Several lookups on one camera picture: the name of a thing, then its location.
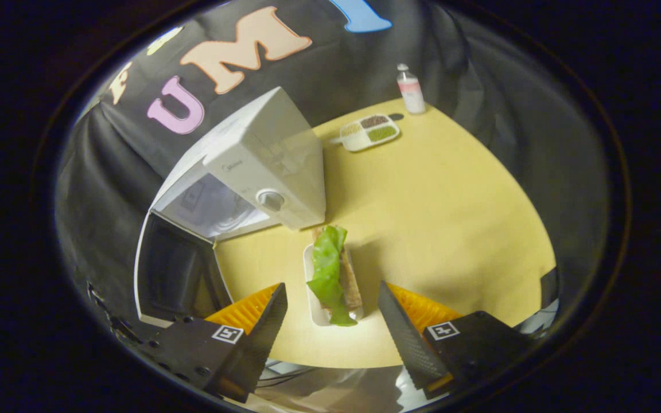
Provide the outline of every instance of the bread slice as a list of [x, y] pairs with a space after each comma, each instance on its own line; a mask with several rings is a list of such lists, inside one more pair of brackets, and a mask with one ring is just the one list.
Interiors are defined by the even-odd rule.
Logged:
[[[313, 242], [317, 240], [318, 235], [323, 232], [324, 227], [313, 228]], [[353, 264], [351, 256], [348, 255], [346, 246], [341, 249], [341, 274], [339, 275], [339, 282], [343, 288], [344, 298], [346, 300], [346, 308], [349, 312], [362, 308], [364, 304], [361, 302], [361, 293], [359, 293], [359, 284], [356, 283], [356, 274], [353, 271]]]

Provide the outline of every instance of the food container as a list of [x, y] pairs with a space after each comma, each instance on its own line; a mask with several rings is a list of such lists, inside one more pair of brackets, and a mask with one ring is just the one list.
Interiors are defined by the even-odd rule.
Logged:
[[399, 136], [399, 127], [387, 115], [376, 114], [343, 126], [333, 143], [342, 143], [351, 152], [381, 145]]
[[[348, 254], [348, 260], [349, 262], [351, 261], [350, 251]], [[308, 282], [309, 280], [313, 279], [313, 274], [315, 273], [315, 267], [313, 265], [313, 244], [307, 246], [307, 248], [305, 248], [305, 250], [302, 252], [302, 263], [305, 267], [305, 281]], [[310, 287], [305, 285], [305, 290], [308, 292], [310, 319], [312, 319], [312, 321], [320, 327], [333, 326], [333, 324], [331, 324], [330, 312], [322, 308], [320, 301], [318, 301], [318, 298], [315, 296], [312, 290], [310, 290]], [[364, 317], [364, 308], [360, 307], [354, 311], [349, 311], [349, 316], [351, 316], [352, 319], [359, 321]]]

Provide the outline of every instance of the microwave knob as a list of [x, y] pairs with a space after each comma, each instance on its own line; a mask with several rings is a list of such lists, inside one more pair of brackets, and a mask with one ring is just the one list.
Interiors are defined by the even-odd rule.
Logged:
[[256, 199], [263, 207], [274, 212], [279, 212], [282, 204], [284, 204], [284, 198], [274, 191], [259, 193], [259, 195], [256, 196]]

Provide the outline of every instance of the yellow table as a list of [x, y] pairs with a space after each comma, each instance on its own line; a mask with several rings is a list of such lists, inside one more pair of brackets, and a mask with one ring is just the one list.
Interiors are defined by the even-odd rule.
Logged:
[[[357, 153], [328, 142], [346, 123], [395, 112], [405, 117], [391, 142]], [[382, 279], [510, 326], [540, 309], [553, 247], [524, 191], [470, 133], [433, 107], [409, 115], [401, 99], [314, 130], [324, 146], [326, 223], [348, 230], [366, 316], [354, 327], [312, 322], [302, 267], [308, 229], [223, 241], [216, 254], [234, 300], [286, 283], [289, 304], [271, 358], [328, 368], [401, 364], [376, 305]]]

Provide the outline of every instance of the blue letter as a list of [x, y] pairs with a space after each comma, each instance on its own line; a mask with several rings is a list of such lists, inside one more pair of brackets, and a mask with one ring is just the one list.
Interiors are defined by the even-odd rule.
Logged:
[[391, 21], [384, 20], [365, 0], [330, 0], [348, 19], [346, 30], [352, 33], [378, 32], [391, 27]]

